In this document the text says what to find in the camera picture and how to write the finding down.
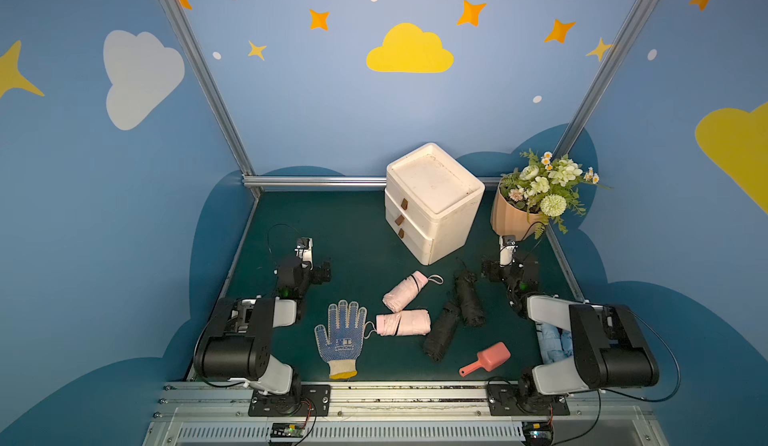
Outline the black umbrella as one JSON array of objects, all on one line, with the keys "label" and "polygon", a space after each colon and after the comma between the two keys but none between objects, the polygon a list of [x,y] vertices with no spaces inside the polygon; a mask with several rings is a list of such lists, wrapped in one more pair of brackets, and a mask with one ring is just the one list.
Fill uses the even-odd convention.
[{"label": "black umbrella", "polygon": [[423,352],[430,359],[435,362],[443,360],[460,321],[461,311],[459,307],[451,301],[446,302],[438,319],[432,324],[422,346]]},{"label": "black umbrella", "polygon": [[476,290],[477,276],[458,259],[460,268],[454,272],[454,292],[464,322],[469,327],[481,327],[486,316]]}]

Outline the light blue umbrella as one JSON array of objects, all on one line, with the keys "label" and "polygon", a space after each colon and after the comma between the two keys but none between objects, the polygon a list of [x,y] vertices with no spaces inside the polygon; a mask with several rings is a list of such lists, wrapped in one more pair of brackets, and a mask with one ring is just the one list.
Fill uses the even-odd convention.
[{"label": "light blue umbrella", "polygon": [[573,339],[570,331],[548,323],[536,323],[536,334],[544,364],[563,361],[573,356]]}]

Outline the white three-drawer cabinet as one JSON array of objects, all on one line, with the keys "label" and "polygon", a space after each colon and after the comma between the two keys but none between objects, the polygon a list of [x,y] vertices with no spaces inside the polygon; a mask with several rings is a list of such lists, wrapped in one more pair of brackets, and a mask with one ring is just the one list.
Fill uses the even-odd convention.
[{"label": "white three-drawer cabinet", "polygon": [[464,246],[485,185],[434,143],[390,163],[385,217],[417,261],[429,266]]}]

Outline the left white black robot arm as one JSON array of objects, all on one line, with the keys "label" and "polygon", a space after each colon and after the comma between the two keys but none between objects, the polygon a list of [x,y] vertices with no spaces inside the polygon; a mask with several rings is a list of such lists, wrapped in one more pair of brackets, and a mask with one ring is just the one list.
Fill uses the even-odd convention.
[{"label": "left white black robot arm", "polygon": [[274,331],[299,323],[309,287],[331,277],[330,262],[316,266],[291,257],[277,268],[273,295],[218,300],[194,348],[196,377],[216,388],[244,386],[265,396],[298,397],[298,373],[272,354]]}]

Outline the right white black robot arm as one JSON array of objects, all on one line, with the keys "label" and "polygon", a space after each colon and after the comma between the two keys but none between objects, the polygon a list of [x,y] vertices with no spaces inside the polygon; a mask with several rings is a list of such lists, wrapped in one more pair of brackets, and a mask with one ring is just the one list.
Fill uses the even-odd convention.
[{"label": "right white black robot arm", "polygon": [[543,294],[538,264],[511,253],[485,261],[482,273],[501,283],[519,316],[568,333],[573,353],[525,370],[518,382],[522,399],[553,399],[606,388],[640,388],[659,381],[659,367],[633,312],[624,305],[592,305]]}]

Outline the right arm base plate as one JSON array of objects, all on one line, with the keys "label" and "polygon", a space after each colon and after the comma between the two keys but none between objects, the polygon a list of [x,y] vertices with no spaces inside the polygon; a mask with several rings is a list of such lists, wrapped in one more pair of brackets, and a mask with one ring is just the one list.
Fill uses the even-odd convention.
[{"label": "right arm base plate", "polygon": [[487,403],[492,416],[569,416],[562,396],[546,396],[536,391],[521,392],[517,384],[491,382],[486,385]]}]

